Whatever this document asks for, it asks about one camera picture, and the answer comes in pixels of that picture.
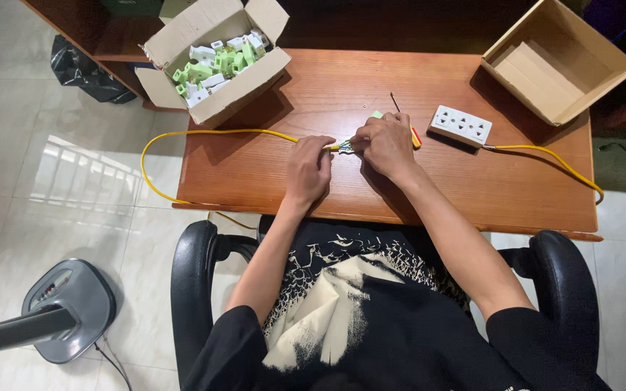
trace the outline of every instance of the cardboard box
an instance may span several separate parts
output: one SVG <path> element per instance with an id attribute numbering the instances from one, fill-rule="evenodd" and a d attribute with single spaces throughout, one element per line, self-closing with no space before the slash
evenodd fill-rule
<path id="1" fill-rule="evenodd" d="M 626 55 L 557 0 L 540 0 L 482 57 L 550 125 L 576 117 L 626 79 Z"/>
<path id="2" fill-rule="evenodd" d="M 159 19 L 163 24 L 168 24 L 179 13 L 183 12 L 185 8 L 189 7 L 196 0 L 165 0 L 161 7 L 161 13 Z"/>
<path id="3" fill-rule="evenodd" d="M 245 8 L 240 0 L 196 1 L 144 44 L 144 53 L 161 70 L 136 68 L 135 73 L 156 106 L 187 109 L 171 76 L 190 60 L 190 46 L 209 47 L 216 40 L 226 42 L 259 28 L 274 49 L 233 77 L 229 84 L 188 109 L 197 124 L 216 127 L 282 75 L 291 57 L 278 48 L 276 42 L 288 20 L 289 15 L 275 0 L 250 0 Z"/>

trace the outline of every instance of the black office chair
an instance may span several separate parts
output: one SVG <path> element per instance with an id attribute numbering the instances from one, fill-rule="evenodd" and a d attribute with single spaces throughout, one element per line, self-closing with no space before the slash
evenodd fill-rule
<path id="1" fill-rule="evenodd" d="M 211 280 L 216 262 L 225 260 L 230 253 L 239 253 L 249 262 L 272 220 L 272 216 L 262 216 L 258 239 L 219 235 L 216 226 L 207 220 L 190 224 L 180 236 L 170 282 L 180 387 L 211 333 Z M 400 230 L 405 236 L 428 235 L 423 227 L 343 223 L 376 231 Z M 510 248 L 499 253 L 519 276 L 533 280 L 540 312 L 550 318 L 566 338 L 564 343 L 571 348 L 580 368 L 595 373 L 600 335 L 598 300 L 593 279 L 578 248 L 566 236 L 544 230 L 530 238 L 530 247 Z"/>

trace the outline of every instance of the black t-shirt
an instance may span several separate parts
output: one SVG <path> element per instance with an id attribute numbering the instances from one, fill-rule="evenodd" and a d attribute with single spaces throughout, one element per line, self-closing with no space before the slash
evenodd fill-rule
<path id="1" fill-rule="evenodd" d="M 411 245 L 385 234 L 337 230 L 327 242 L 299 235 L 308 244 L 299 247 L 302 242 L 295 240 L 292 246 L 282 289 L 286 300 L 280 296 L 275 305 L 278 318 L 270 314 L 260 328 L 248 306 L 223 314 L 184 390 L 608 389 L 595 369 L 569 360 L 567 346 L 537 311 L 493 314 L 485 341 L 455 294 L 432 283 L 440 273 L 418 272 L 403 253 L 413 251 Z M 364 240 L 367 245 L 349 251 L 354 241 Z M 335 243 L 320 248 L 328 242 Z M 375 252 L 369 253 L 369 244 Z M 335 246 L 345 255 L 333 262 Z M 297 247 L 310 260 L 297 256 Z M 314 253 L 325 262 L 309 276 L 314 283 L 293 296 L 287 288 L 304 280 L 301 268 L 315 264 Z M 287 280 L 287 274 L 295 278 Z"/>

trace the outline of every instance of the wooden shelf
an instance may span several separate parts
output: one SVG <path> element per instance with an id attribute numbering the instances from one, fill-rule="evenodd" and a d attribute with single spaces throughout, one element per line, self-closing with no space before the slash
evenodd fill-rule
<path id="1" fill-rule="evenodd" d="M 113 15 L 99 38 L 93 57 L 100 61 L 150 63 L 139 45 L 144 44 L 163 26 L 158 17 Z"/>

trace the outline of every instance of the white power strip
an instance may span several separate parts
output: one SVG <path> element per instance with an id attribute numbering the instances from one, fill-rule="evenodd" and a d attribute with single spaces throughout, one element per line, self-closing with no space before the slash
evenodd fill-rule
<path id="1" fill-rule="evenodd" d="M 439 106 L 429 130 L 479 148 L 487 142 L 491 122 L 460 110 Z"/>

